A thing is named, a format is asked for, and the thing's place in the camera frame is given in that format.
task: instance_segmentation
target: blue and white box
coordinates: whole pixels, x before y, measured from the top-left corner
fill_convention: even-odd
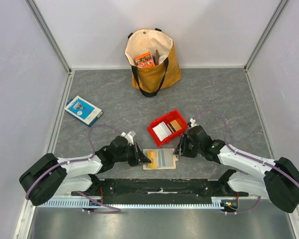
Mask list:
[[[101,109],[79,96],[70,100],[64,109],[88,127],[91,127],[103,114]]]

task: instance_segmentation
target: bag strap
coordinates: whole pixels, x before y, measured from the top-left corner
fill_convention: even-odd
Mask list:
[[[138,67],[137,66],[132,66],[132,72],[133,72],[133,75],[134,75],[134,78],[136,80],[136,83],[140,89],[140,92],[143,94],[143,96],[146,96],[146,97],[153,97],[153,96],[156,96],[159,92],[159,90],[161,89],[163,83],[164,83],[164,80],[165,80],[165,75],[166,75],[166,72],[167,72],[167,68],[168,68],[168,57],[164,60],[164,65],[165,65],[165,73],[163,75],[163,78],[162,80],[160,81],[160,84],[159,84],[159,87],[156,91],[150,93],[150,92],[146,92],[144,91],[141,87],[140,87],[140,81],[139,81],[139,77],[138,77]]]

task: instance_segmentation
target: red box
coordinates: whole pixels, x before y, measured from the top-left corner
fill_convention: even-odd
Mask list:
[[[173,120],[176,120],[178,124],[180,125],[181,129],[172,133],[167,138],[163,139],[163,141],[160,141],[159,138],[156,136],[153,128],[157,126],[159,123],[164,122],[165,124],[168,124],[172,122]],[[158,119],[155,119],[149,126],[148,126],[148,132],[153,137],[156,145],[158,147],[161,147],[165,143],[169,143],[172,139],[181,136],[183,133],[185,133],[187,129],[187,122],[186,120],[181,116],[181,114],[178,112],[178,110],[173,110],[162,117],[159,117]]]

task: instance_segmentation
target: canvas bag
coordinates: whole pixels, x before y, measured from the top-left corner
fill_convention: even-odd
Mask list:
[[[134,59],[146,52],[167,58],[159,65],[150,68],[138,68]],[[173,39],[160,29],[141,29],[129,35],[125,55],[132,67],[132,86],[146,97],[156,96],[160,89],[172,86],[181,79]]]

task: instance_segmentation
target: red tray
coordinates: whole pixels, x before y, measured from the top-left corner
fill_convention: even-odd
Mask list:
[[[181,129],[172,133],[170,136],[167,138],[163,139],[163,141],[160,141],[160,139],[156,136],[153,128],[157,126],[159,123],[164,122],[165,124],[170,123],[173,120],[177,120],[179,123]],[[148,126],[148,132],[150,135],[153,137],[156,145],[158,147],[161,147],[165,143],[169,143],[172,139],[181,136],[183,133],[185,133],[187,129],[187,122],[185,119],[181,116],[181,114],[178,112],[178,110],[173,110],[162,117],[159,117],[158,119],[155,119],[149,126]]]

